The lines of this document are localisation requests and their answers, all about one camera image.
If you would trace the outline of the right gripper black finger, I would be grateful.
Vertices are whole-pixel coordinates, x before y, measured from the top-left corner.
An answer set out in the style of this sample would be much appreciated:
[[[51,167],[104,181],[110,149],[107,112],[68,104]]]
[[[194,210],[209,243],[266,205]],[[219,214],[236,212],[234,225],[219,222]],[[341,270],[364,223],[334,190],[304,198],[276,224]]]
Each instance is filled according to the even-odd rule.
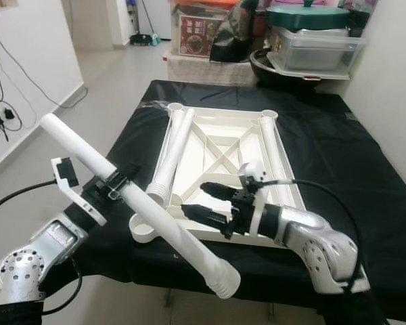
[[[233,201],[242,195],[241,189],[227,186],[224,183],[216,183],[211,181],[201,183],[200,189],[203,192],[206,192],[207,195],[222,201]]]
[[[189,220],[217,229],[219,232],[224,232],[229,225],[227,216],[206,205],[182,204],[181,210]]]

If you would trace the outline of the green round pot lid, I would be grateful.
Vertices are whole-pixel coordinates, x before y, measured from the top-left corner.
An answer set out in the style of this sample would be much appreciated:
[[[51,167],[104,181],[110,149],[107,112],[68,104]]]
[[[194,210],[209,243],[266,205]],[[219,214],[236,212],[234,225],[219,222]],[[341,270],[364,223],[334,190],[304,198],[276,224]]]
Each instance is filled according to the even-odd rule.
[[[347,9],[314,4],[314,0],[303,0],[301,4],[274,5],[266,9],[268,26],[286,30],[342,30],[348,24]]]

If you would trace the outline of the white plastic children table top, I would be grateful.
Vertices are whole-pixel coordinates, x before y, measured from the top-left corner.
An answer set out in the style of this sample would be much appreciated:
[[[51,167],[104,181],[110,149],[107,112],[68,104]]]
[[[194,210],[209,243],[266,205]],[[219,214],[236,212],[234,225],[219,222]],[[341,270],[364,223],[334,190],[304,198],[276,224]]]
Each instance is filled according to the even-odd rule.
[[[211,181],[238,188],[241,186],[238,169],[244,163],[262,162],[266,170],[265,181],[274,180],[259,126],[262,111],[225,110],[202,106],[194,106],[194,109],[195,117],[173,178],[170,198],[163,208],[196,238],[226,242],[227,239],[217,229],[189,220],[182,213],[181,205],[201,204],[218,213],[230,214],[230,203],[207,195],[200,189],[200,184]],[[294,179],[292,164],[281,136],[279,146],[287,180]],[[156,157],[156,165],[161,151],[162,147]]]

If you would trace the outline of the clear plastic storage bin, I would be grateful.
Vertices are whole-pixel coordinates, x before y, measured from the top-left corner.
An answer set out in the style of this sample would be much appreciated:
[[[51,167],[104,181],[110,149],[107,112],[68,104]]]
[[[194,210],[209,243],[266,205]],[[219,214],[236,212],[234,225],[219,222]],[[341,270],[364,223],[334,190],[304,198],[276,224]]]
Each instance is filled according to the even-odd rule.
[[[287,77],[348,80],[367,38],[349,37],[346,30],[270,30],[266,55],[278,74]]]

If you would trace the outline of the black wok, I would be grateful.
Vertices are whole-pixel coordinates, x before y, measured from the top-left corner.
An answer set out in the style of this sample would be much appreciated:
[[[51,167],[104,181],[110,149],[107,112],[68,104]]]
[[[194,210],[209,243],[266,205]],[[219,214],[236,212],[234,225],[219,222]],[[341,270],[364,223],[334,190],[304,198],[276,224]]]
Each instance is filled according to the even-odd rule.
[[[262,89],[280,89],[283,91],[313,91],[323,80],[312,77],[292,77],[277,73],[268,58],[270,49],[262,47],[250,53],[250,67],[256,77],[256,86]]]

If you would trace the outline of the white refrigerator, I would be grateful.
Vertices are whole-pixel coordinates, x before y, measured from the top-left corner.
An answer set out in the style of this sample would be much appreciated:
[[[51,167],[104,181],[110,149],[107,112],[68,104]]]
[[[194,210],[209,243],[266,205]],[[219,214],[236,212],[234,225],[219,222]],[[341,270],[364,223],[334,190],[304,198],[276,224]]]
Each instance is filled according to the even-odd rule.
[[[135,0],[141,34],[172,39],[171,0]]]

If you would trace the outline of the black tablecloth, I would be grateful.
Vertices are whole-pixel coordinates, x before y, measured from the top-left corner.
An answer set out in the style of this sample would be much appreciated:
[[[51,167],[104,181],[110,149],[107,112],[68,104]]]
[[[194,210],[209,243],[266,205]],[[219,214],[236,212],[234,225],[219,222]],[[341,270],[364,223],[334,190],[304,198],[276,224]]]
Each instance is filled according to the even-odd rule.
[[[140,108],[147,100],[178,102],[203,108],[278,113],[277,129],[286,145],[297,179],[320,183],[335,192],[361,227],[360,247],[370,284],[386,317],[406,322],[406,183],[392,167],[379,143],[355,118],[338,95],[293,95],[274,89],[223,87],[155,80],[125,122],[105,155],[123,165],[141,165],[134,182],[145,187],[156,167],[156,152],[168,127],[165,110]],[[327,193],[302,187],[309,210],[355,238],[351,220]],[[198,272],[178,258],[163,240],[132,241],[128,230],[133,214],[116,205],[101,227],[74,254],[83,276],[104,276],[119,282],[177,288],[212,294]],[[233,297],[301,307],[318,307],[302,261],[285,248],[246,247],[207,242],[241,275]]]

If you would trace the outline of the orange-lidded storage box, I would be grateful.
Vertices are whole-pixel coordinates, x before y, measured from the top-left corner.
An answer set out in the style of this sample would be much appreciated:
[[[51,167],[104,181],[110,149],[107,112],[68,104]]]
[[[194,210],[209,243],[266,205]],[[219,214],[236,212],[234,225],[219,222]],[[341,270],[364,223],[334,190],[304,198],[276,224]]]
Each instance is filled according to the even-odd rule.
[[[219,24],[240,0],[169,0],[174,56],[209,57]]]

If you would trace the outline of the black floor mop head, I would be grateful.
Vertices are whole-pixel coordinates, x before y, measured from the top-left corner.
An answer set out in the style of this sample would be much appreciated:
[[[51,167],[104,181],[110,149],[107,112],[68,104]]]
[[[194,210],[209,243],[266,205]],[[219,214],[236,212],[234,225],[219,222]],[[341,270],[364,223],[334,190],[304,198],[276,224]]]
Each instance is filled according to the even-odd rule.
[[[162,39],[157,34],[141,34],[137,33],[129,37],[131,45],[134,46],[157,46]]]

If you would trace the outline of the black plastic bag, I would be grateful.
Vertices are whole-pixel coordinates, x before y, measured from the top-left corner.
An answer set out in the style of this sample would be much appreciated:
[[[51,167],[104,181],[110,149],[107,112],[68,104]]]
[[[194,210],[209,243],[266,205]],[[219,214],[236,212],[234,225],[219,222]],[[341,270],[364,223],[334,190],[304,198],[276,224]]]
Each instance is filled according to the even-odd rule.
[[[253,28],[260,0],[240,0],[230,9],[217,28],[212,41],[210,61],[246,62],[254,43]]]

